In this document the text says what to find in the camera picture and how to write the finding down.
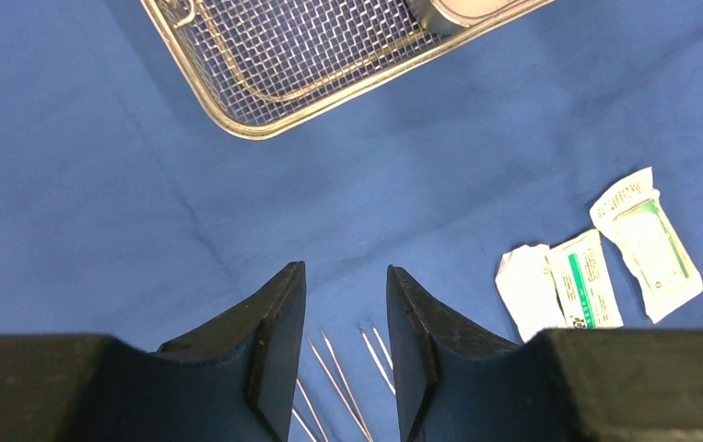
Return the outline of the green white sterile packet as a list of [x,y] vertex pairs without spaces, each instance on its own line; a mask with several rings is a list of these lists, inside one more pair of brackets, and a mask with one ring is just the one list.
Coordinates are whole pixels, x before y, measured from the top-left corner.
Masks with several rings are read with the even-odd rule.
[[616,329],[624,325],[597,229],[550,249],[546,259],[568,327]]

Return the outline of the pointed steel tweezers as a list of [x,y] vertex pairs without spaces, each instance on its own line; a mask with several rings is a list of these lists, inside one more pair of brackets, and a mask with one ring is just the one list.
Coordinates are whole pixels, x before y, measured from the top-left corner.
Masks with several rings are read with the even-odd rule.
[[379,328],[370,320],[357,322],[357,329],[369,352],[373,364],[377,368],[390,393],[396,395],[393,379],[393,360],[387,343],[383,340]]

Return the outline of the blue surgical wrap cloth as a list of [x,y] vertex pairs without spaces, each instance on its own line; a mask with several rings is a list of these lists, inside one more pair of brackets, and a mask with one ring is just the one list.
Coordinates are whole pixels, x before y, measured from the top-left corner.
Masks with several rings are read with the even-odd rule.
[[[494,278],[652,168],[703,278],[703,1],[557,1],[268,140],[198,104],[136,1],[0,1],[0,333],[156,349],[307,269],[299,373],[333,440],[396,405],[359,333],[389,265],[507,338]],[[703,292],[662,322],[703,328]]]

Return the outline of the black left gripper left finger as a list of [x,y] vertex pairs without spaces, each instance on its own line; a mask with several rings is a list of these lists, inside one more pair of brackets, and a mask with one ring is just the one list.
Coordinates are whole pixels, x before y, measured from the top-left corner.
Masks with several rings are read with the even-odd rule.
[[306,269],[147,352],[109,334],[0,335],[0,441],[285,441]]

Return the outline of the white gauze roll packet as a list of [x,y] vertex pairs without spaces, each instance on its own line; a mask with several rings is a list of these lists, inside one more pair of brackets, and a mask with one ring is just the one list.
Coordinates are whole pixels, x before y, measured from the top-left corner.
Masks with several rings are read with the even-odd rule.
[[504,253],[495,284],[521,339],[526,343],[546,329],[566,328],[548,265],[546,244],[522,245]]

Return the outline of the thin steel tweezers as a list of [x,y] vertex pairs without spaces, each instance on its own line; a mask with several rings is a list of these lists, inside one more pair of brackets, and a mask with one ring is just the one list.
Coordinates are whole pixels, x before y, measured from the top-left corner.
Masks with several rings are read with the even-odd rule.
[[346,407],[346,410],[352,416],[358,429],[363,434],[366,441],[373,442],[374,437],[369,426],[363,416],[360,406],[358,405],[354,391],[351,388],[350,382],[346,376],[344,368],[338,358],[334,346],[326,332],[319,329],[323,345],[326,349],[327,357],[323,356],[322,351],[318,348],[318,344],[310,337],[307,338],[307,343],[314,357],[321,366],[325,376],[329,379],[335,392],[339,396],[341,402]]

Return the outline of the wire mesh steel tray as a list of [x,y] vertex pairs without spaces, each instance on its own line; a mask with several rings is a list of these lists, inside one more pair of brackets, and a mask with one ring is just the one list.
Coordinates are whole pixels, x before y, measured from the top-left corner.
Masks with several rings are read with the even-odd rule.
[[528,1],[453,35],[407,1],[145,1],[210,119],[241,138],[276,136],[541,7]]

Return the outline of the blunt steel tweezers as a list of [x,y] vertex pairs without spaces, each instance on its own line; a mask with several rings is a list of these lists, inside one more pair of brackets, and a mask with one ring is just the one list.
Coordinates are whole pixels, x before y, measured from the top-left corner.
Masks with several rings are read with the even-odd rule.
[[297,391],[304,400],[307,412],[301,413],[296,405],[291,408],[292,416],[312,442],[329,442],[330,438],[300,378],[296,380]]

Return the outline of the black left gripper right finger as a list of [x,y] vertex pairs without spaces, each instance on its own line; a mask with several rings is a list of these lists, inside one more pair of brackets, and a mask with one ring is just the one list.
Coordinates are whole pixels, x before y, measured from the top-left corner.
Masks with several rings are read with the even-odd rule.
[[390,266],[403,441],[703,441],[703,330],[549,329],[516,344]]

